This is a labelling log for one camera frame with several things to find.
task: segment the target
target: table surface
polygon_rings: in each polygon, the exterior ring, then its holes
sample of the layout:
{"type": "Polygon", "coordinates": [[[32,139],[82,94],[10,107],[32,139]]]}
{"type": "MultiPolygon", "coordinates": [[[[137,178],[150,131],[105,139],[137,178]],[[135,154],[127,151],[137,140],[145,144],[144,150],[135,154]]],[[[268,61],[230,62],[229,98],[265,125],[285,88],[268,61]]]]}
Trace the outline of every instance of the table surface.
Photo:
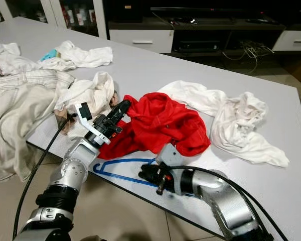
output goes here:
{"type": "MultiPolygon", "coordinates": [[[[34,61],[39,60],[65,40],[71,40],[76,46],[85,50],[105,46],[113,48],[114,59],[109,66],[101,66],[97,69],[79,68],[69,73],[80,79],[91,80],[97,71],[107,71],[113,77],[115,88],[121,98],[129,94],[139,99],[145,93],[157,91],[172,81],[184,80],[201,83],[208,89],[220,89],[229,97],[236,97],[245,91],[250,91],[265,101],[269,106],[269,113],[265,124],[257,131],[271,144],[285,151],[290,160],[289,167],[284,169],[270,164],[253,165],[213,145],[201,155],[185,158],[185,164],[224,172],[259,200],[289,240],[301,240],[301,106],[296,88],[20,17],[0,23],[0,42],[18,43],[22,55],[34,61]]],[[[200,116],[207,126],[209,135],[212,118],[204,114],[200,116]]],[[[54,116],[51,116],[35,130],[28,141],[44,149],[56,130],[56,121],[54,116]]],[[[63,157],[70,145],[71,141],[68,137],[59,135],[51,152],[63,157]]],[[[153,158],[154,154],[137,152],[129,157],[153,158]]],[[[113,170],[134,172],[136,176],[138,172],[136,166],[121,163],[114,164],[113,170]]],[[[163,196],[157,196],[152,186],[105,175],[100,176],[190,223],[222,235],[210,208],[204,202],[168,192],[163,196]]],[[[262,217],[262,220],[265,221],[267,229],[273,234],[275,240],[281,240],[266,218],[262,217]]]]}

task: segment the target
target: tile floor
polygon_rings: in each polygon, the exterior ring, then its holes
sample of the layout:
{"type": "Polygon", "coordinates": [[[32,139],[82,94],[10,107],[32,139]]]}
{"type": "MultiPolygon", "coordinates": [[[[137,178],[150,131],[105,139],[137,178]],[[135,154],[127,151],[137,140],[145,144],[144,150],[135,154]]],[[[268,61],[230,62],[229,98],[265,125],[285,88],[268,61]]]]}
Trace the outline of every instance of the tile floor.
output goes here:
{"type": "MultiPolygon", "coordinates": [[[[243,69],[234,71],[247,72],[243,69]]],[[[301,83],[279,67],[257,69],[253,76],[294,86],[301,98],[301,83]]],[[[58,162],[59,158],[49,155],[39,168],[26,196],[19,226],[36,208],[35,199],[46,188],[58,162]]],[[[23,187],[24,183],[17,177],[0,183],[0,241],[11,240],[14,215],[23,187]]],[[[74,215],[75,227],[70,232],[72,240],[90,235],[99,235],[109,241],[120,240],[124,236],[130,237],[125,240],[138,241],[222,240],[94,175],[89,175],[83,185],[74,215]]]]}

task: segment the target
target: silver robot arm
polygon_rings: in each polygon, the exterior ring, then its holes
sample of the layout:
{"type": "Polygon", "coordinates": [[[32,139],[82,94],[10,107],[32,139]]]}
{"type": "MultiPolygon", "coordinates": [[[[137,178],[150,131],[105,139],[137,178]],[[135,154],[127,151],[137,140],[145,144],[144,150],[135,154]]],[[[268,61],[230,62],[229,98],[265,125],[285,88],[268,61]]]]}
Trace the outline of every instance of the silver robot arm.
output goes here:
{"type": "Polygon", "coordinates": [[[32,212],[16,241],[70,240],[68,232],[73,228],[73,212],[81,185],[87,179],[88,167],[99,155],[99,148],[121,132],[116,125],[129,106],[128,100],[122,101],[107,116],[96,118],[91,126],[88,105],[76,105],[79,120],[89,132],[66,152],[61,165],[51,175],[47,189],[36,199],[39,207],[32,212]]]}
{"type": "Polygon", "coordinates": [[[210,207],[226,240],[269,241],[272,236],[265,233],[252,209],[231,185],[211,174],[190,169],[172,169],[179,166],[183,157],[172,144],[163,147],[157,156],[159,165],[143,165],[141,178],[158,185],[157,194],[166,189],[177,195],[194,194],[210,207]]]}

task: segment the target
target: drawer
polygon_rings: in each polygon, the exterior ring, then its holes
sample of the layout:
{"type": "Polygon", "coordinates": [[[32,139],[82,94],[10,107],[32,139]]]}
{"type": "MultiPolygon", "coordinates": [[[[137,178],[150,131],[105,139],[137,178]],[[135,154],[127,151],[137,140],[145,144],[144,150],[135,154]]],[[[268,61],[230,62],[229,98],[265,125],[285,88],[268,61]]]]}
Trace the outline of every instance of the drawer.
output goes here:
{"type": "Polygon", "coordinates": [[[173,30],[109,30],[110,40],[157,53],[170,53],[173,30]]]}
{"type": "Polygon", "coordinates": [[[301,51],[301,31],[283,31],[273,51],[301,51]]]}

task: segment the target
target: black cable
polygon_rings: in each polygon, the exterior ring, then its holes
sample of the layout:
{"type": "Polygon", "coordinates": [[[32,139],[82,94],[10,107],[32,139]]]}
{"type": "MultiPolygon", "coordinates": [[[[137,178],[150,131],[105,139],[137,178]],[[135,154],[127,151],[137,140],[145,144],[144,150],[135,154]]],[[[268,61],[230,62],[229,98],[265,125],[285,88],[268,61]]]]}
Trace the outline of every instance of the black cable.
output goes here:
{"type": "Polygon", "coordinates": [[[230,184],[236,191],[238,191],[240,194],[245,194],[247,195],[258,207],[259,209],[263,212],[263,214],[266,216],[266,218],[269,220],[269,222],[273,225],[274,229],[278,232],[278,234],[281,236],[281,238],[284,241],[288,241],[288,239],[286,238],[286,236],[284,235],[284,233],[281,231],[281,229],[277,226],[277,224],[274,222],[274,220],[271,218],[271,216],[266,212],[266,210],[263,208],[263,206],[248,192],[246,191],[244,188],[242,188],[241,186],[239,186],[238,184],[236,184],[235,182],[231,181],[230,179],[207,169],[204,168],[200,168],[200,167],[191,167],[191,166],[172,166],[172,167],[167,167],[168,170],[172,170],[172,169],[190,169],[190,170],[197,170],[197,171],[201,171],[201,172],[205,172],[208,174],[211,174],[213,176],[216,176],[220,179],[222,179],[223,181],[225,181],[226,183],[230,184]]]}
{"type": "Polygon", "coordinates": [[[17,232],[18,232],[18,222],[19,222],[19,216],[20,216],[20,212],[21,212],[21,207],[22,207],[22,203],[24,202],[26,193],[29,189],[29,186],[31,184],[32,179],[34,178],[40,164],[42,163],[42,161],[44,160],[45,156],[47,155],[50,147],[52,146],[53,142],[55,141],[56,137],[58,136],[59,132],[64,128],[64,126],[66,125],[66,123],[72,118],[74,117],[74,115],[77,114],[69,114],[67,119],[61,124],[61,126],[58,128],[57,132],[55,133],[54,137],[52,137],[51,141],[49,142],[47,148],[45,149],[45,151],[43,152],[43,154],[41,155],[41,158],[39,159],[38,163],[33,167],[31,174],[29,176],[29,179],[27,181],[27,184],[24,188],[24,191],[22,192],[22,195],[20,197],[19,200],[19,204],[18,204],[18,208],[16,211],[16,217],[15,217],[15,223],[14,223],[14,232],[13,232],[13,240],[16,238],[17,236],[17,232]]]}

